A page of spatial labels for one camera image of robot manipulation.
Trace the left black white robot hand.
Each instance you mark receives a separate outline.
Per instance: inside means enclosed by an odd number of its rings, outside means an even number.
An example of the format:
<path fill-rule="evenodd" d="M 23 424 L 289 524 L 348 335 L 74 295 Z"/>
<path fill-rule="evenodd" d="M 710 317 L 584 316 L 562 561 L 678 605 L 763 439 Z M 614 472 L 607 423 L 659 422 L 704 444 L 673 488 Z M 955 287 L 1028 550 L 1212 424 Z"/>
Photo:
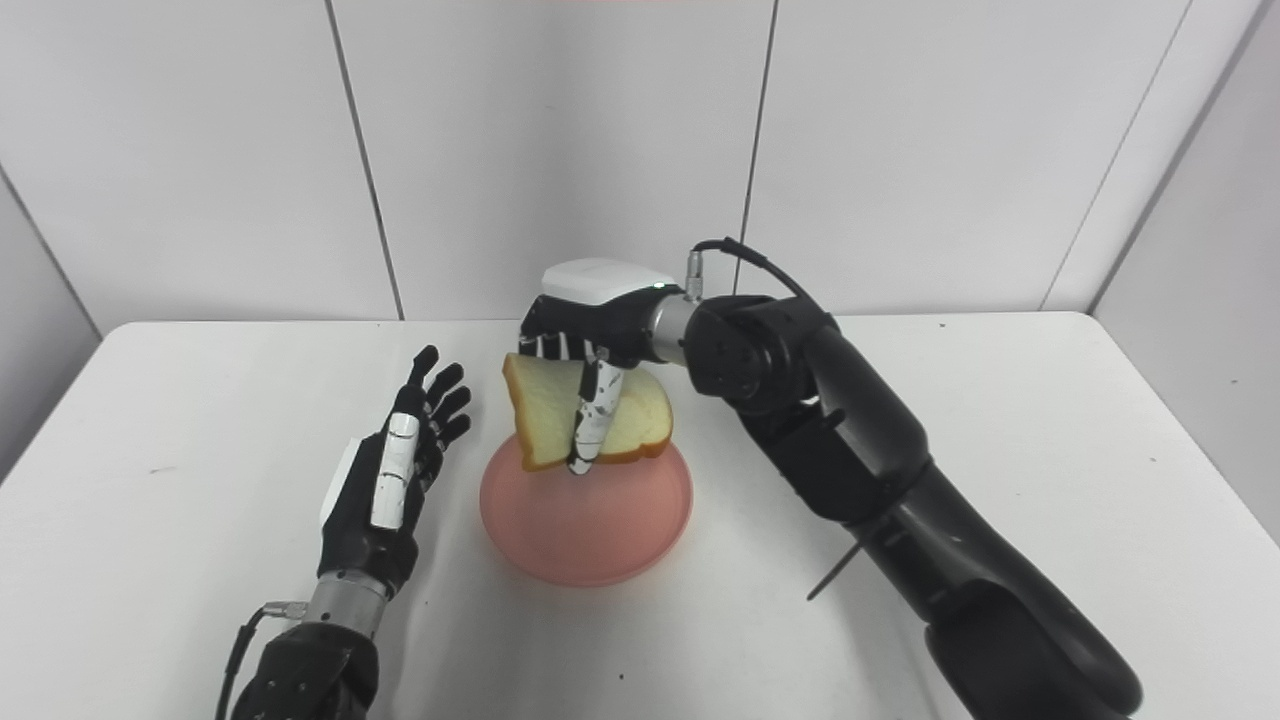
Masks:
<path fill-rule="evenodd" d="M 346 450 L 321 524 L 319 578 L 355 571 L 389 597 L 411 578 L 426 495 L 472 425 L 463 366 L 439 361 L 436 346 L 419 351 L 380 428 Z"/>

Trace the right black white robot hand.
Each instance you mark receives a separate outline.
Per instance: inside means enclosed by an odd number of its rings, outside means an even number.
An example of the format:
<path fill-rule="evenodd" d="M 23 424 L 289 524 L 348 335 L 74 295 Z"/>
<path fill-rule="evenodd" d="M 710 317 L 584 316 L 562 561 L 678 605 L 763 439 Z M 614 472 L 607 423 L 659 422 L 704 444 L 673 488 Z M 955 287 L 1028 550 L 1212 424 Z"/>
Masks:
<path fill-rule="evenodd" d="M 571 473 L 584 475 L 599 460 L 626 370 L 685 363 L 695 306 L 673 278 L 632 263 L 585 258 L 544 272 L 520 325 L 518 352 L 584 364 L 566 460 Z"/>

